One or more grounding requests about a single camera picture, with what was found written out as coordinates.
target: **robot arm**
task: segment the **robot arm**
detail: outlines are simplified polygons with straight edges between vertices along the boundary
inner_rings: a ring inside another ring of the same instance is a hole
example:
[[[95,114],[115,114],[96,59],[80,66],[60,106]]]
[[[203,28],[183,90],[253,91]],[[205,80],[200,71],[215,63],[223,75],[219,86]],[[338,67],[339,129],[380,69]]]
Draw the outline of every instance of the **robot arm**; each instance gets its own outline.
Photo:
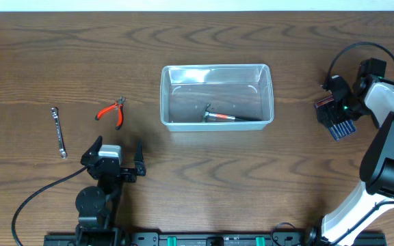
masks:
[[[358,234],[382,213],[394,208],[394,112],[382,122],[360,167],[361,181],[333,212],[317,225],[318,237],[307,245],[352,245]]]

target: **pliers handle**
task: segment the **pliers handle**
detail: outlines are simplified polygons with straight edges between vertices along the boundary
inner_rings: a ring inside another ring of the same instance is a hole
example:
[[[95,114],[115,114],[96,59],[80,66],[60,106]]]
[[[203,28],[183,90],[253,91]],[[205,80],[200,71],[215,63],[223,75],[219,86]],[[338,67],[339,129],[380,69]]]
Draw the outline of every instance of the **pliers handle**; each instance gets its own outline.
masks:
[[[99,113],[95,116],[95,120],[100,120],[103,115],[105,115],[106,113],[114,110],[114,109],[118,109],[118,123],[116,123],[115,129],[116,130],[120,130],[121,126],[122,126],[122,119],[123,119],[123,113],[122,113],[122,105],[125,102],[126,98],[122,97],[120,99],[118,99],[114,104],[101,109],[101,111],[99,111]]]

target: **white wall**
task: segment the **white wall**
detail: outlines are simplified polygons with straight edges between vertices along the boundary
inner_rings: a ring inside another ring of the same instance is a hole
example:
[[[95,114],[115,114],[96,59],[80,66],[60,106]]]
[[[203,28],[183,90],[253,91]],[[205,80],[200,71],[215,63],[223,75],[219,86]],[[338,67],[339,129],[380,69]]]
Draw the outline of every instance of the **white wall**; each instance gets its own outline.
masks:
[[[394,11],[394,0],[0,0],[0,11]]]

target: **clear plastic bin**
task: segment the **clear plastic bin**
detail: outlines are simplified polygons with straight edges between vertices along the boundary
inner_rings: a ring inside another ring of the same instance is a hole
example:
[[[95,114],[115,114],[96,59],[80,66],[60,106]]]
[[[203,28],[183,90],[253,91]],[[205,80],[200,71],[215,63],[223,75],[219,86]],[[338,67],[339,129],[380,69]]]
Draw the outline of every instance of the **clear plastic bin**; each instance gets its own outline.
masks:
[[[207,111],[247,122],[203,122]],[[170,131],[262,130],[274,117],[270,69],[265,64],[166,66],[161,77],[161,121]]]

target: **red pliers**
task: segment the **red pliers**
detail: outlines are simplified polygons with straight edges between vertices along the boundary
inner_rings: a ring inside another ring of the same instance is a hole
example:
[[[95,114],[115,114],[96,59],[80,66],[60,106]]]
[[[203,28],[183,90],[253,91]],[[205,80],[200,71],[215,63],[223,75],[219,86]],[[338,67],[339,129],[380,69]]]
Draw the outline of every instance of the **red pliers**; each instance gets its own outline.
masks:
[[[122,118],[123,118],[122,105],[124,104],[125,101],[126,101],[126,98],[121,96],[120,99],[118,99],[114,104],[102,109],[95,116],[95,120],[100,120],[101,117],[103,117],[103,115],[105,115],[107,112],[110,112],[113,109],[118,109],[118,123],[116,124],[115,129],[120,130],[120,128],[122,126]]]

